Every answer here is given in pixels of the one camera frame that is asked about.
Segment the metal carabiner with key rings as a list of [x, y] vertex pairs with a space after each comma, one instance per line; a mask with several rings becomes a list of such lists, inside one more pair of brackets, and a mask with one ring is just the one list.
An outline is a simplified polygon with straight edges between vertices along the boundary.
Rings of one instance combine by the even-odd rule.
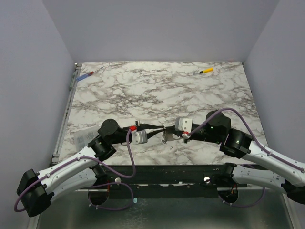
[[162, 134], [162, 143], [167, 144], [171, 141], [175, 141], [173, 136], [173, 129], [164, 129]]

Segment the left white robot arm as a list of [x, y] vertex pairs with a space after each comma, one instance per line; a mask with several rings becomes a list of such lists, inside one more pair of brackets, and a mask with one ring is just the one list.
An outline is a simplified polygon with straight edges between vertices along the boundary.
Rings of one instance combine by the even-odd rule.
[[35, 172], [29, 169], [23, 173], [17, 188], [18, 199], [15, 212], [27, 212], [31, 218], [44, 212], [62, 195], [85, 187], [101, 188], [107, 186], [104, 168], [114, 169], [103, 162], [109, 159], [116, 149], [114, 144], [126, 143], [128, 152], [131, 143], [144, 144], [148, 139], [165, 129], [164, 126], [140, 124], [120, 127], [114, 119], [105, 120], [97, 131], [97, 136], [78, 153]]

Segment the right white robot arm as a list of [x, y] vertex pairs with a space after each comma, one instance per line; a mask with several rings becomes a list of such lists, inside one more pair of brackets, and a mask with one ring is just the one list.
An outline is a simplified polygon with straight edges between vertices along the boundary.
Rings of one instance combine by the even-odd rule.
[[305, 165], [284, 156], [261, 144], [249, 129], [247, 133], [231, 128], [231, 120], [223, 114], [224, 109], [211, 111], [206, 120], [198, 125], [189, 118], [176, 118], [166, 132], [190, 140], [216, 143], [225, 155], [253, 162], [263, 169], [245, 168], [226, 163], [224, 172], [219, 174], [220, 183], [253, 184], [277, 190], [299, 204], [305, 202]]

